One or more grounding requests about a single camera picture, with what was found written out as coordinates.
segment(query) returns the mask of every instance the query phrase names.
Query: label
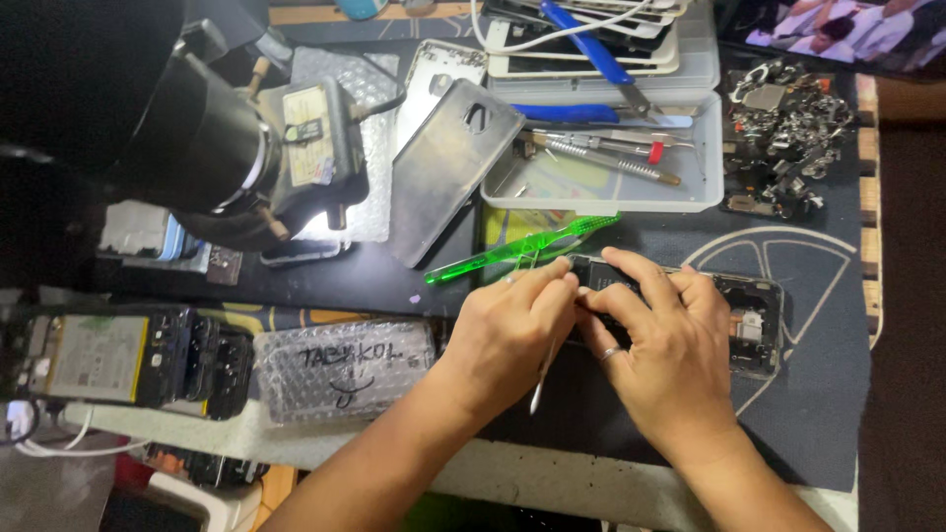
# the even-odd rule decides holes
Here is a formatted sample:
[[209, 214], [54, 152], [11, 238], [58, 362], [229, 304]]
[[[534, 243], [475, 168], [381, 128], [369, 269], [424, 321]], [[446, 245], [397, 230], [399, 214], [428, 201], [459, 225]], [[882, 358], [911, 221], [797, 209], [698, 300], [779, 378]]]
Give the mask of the label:
[[134, 402], [148, 318], [66, 315], [61, 327], [47, 393]]
[[325, 132], [301, 144], [288, 144], [289, 177], [292, 186], [328, 185], [332, 182], [334, 149], [328, 121], [328, 99], [322, 85], [283, 96], [283, 117], [288, 125], [320, 120]]

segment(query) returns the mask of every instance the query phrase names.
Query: blue-handled pliers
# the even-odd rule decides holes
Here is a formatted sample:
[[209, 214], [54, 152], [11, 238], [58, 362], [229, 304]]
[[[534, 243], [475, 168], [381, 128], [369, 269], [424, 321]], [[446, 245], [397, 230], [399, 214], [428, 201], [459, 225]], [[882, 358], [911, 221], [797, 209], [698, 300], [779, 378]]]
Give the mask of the blue-handled pliers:
[[[581, 25], [567, 11], [555, 5], [552, 0], [541, 0], [541, 2], [538, 4], [538, 7], [545, 14], [545, 16], [549, 18], [550, 21], [562, 29], [571, 29]], [[594, 35], [588, 33], [587, 31], [572, 33], [569, 35], [569, 39], [571, 39], [571, 41], [575, 43], [576, 46], [578, 46], [578, 49], [581, 50], [581, 52], [585, 54], [586, 57], [588, 57], [588, 60], [591, 62], [591, 64], [593, 64], [594, 67], [602, 73], [604, 78], [617, 86], [618, 90], [621, 91], [622, 96], [624, 96], [624, 99], [627, 100], [628, 104], [626, 108], [621, 108], [622, 115], [657, 123], [650, 117], [649, 114], [651, 111], [662, 113], [660, 108], [651, 103], [650, 100], [641, 93], [640, 89], [634, 84], [634, 77], [624, 71], [624, 67], [622, 67], [621, 64], [614, 59], [614, 56], [612, 56], [611, 53], [607, 51], [607, 48], [601, 44], [601, 41], [598, 41]], [[547, 110], [542, 113], [544, 117], [536, 115], [539, 111], [537, 108], [540, 106], [514, 105], [513, 107], [519, 109], [519, 111], [525, 114], [527, 118], [536, 120], [549, 119], [549, 113], [556, 115], [552, 108], [557, 107], [563, 110], [563, 112], [559, 114], [563, 116], [560, 116], [555, 121], [620, 121], [620, 117], [617, 112], [614, 110], [609, 110], [609, 108], [605, 105], [598, 104], [541, 106], [547, 108]], [[565, 117], [565, 115], [574, 115], [575, 118], [568, 119]], [[591, 115], [592, 118], [584, 119], [584, 116], [586, 115]]]

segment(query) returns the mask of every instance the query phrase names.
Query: silver ring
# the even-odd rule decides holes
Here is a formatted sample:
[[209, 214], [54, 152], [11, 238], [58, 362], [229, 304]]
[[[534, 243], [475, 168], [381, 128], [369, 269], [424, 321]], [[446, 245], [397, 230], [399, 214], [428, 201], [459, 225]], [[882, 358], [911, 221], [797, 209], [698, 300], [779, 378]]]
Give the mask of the silver ring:
[[605, 351], [604, 353], [602, 353], [601, 356], [598, 357], [598, 360], [600, 360], [600, 361], [606, 361], [607, 359], [609, 359], [609, 358], [611, 357], [611, 355], [613, 355], [613, 354], [615, 354], [615, 353], [620, 353], [621, 351], [624, 351], [624, 349], [623, 349], [621, 346], [614, 346], [614, 347], [611, 347], [610, 349], [608, 349], [607, 351]]

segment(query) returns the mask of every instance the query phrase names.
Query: work bench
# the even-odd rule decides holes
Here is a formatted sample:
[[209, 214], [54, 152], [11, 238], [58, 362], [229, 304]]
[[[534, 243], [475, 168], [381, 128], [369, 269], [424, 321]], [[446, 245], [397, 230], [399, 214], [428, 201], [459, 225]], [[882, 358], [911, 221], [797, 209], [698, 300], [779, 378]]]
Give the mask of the work bench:
[[[465, 4], [435, 6], [428, 17], [468, 12]], [[278, 8], [271, 11], [271, 16], [275, 25], [332, 22], [340, 17], [328, 7]], [[381, 21], [405, 18], [408, 14], [400, 6], [390, 6], [379, 17]], [[416, 41], [362, 44], [359, 50], [399, 53], [403, 58], [412, 54], [406, 50], [411, 46], [416, 47]], [[401, 79], [409, 66], [410, 61], [402, 60]], [[874, 80], [858, 76], [856, 84], [859, 109], [873, 114], [876, 124]], [[863, 227], [858, 253], [864, 273], [871, 345], [882, 323], [878, 143], [875, 128], [861, 128], [857, 150]], [[477, 202], [465, 207], [424, 264], [443, 265], [477, 250], [481, 216]], [[635, 249], [633, 242], [626, 247]], [[475, 288], [473, 278], [434, 287], [423, 282], [423, 271], [404, 268], [380, 244], [362, 244], [341, 257], [286, 270], [270, 270], [255, 257], [247, 256], [234, 287], [209, 284], [193, 274], [119, 269], [113, 261], [100, 261], [93, 288], [123, 296], [173, 297], [197, 304], [224, 301], [455, 318], [466, 294]], [[81, 404], [70, 405], [66, 417], [81, 422], [86, 408]], [[221, 422], [97, 406], [92, 424], [98, 429], [188, 449], [303, 470], [316, 468], [366, 426], [364, 422], [351, 421], [266, 428], [265, 417], [264, 409], [255, 400], [247, 404], [240, 416]], [[477, 438], [447, 464], [431, 490], [656, 529], [711, 529], [709, 516], [673, 470], [592, 453]], [[796, 490], [835, 530], [857, 529], [856, 485], [853, 491], [801, 486]]]

